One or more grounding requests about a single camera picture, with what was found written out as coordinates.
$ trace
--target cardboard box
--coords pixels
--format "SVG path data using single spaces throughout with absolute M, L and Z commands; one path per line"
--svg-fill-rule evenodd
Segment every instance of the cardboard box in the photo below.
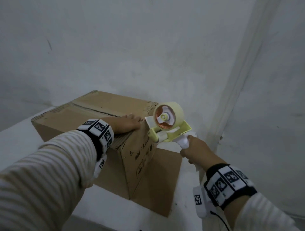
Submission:
M 107 150 L 106 165 L 94 184 L 168 216 L 182 158 L 178 153 L 157 149 L 147 136 L 149 128 L 144 117 L 152 115 L 157 104 L 92 91 L 31 121 L 43 141 L 48 141 L 63 132 L 77 129 L 87 119 L 120 117 L 129 113 L 141 116 L 143 120 L 139 130 L 115 136 Z

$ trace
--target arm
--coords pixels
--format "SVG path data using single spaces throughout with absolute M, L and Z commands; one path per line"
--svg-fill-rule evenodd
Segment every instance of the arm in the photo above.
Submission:
M 216 164 L 226 164 L 204 141 L 192 136 L 188 139 L 189 148 L 180 153 L 190 163 L 198 164 L 205 172 Z M 225 207 L 224 214 L 234 230 L 298 230 L 289 216 L 260 193 L 238 197 Z
M 139 117 L 103 118 L 114 133 L 140 128 Z M 0 229 L 61 230 L 92 186 L 97 153 L 82 131 L 63 133 L 0 172 Z

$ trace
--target striped sleeve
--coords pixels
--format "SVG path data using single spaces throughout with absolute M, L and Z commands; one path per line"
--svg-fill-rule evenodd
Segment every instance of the striped sleeve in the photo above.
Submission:
M 85 188 L 96 150 L 81 131 L 63 133 L 0 172 L 0 230 L 61 230 Z
M 299 231 L 294 220 L 261 193 L 253 195 L 238 215 L 234 231 Z

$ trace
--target black cable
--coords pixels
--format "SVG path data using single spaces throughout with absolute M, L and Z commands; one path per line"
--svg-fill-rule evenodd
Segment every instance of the black cable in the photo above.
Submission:
M 220 220 L 224 223 L 224 225 L 226 226 L 227 230 L 230 231 L 230 230 L 229 230 L 229 227 L 227 226 L 227 224 L 225 223 L 225 221 L 224 221 L 217 213 L 214 213 L 214 212 L 212 212 L 212 211 L 210 211 L 210 213 L 211 213 L 212 215 L 218 216 L 219 219 L 220 219 Z

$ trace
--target table surface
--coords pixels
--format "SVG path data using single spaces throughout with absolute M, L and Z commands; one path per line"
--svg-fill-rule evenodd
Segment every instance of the table surface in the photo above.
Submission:
M 31 118 L 34 116 L 0 132 L 0 170 L 35 152 L 38 146 L 43 143 L 31 124 Z M 180 151 L 180 147 L 176 143 L 159 144 L 158 147 Z M 96 185 L 85 190 L 73 215 L 118 231 L 201 231 L 201 219 L 196 215 L 192 193 L 193 187 L 198 185 L 199 176 L 194 165 L 190 165 L 183 158 L 168 218 Z

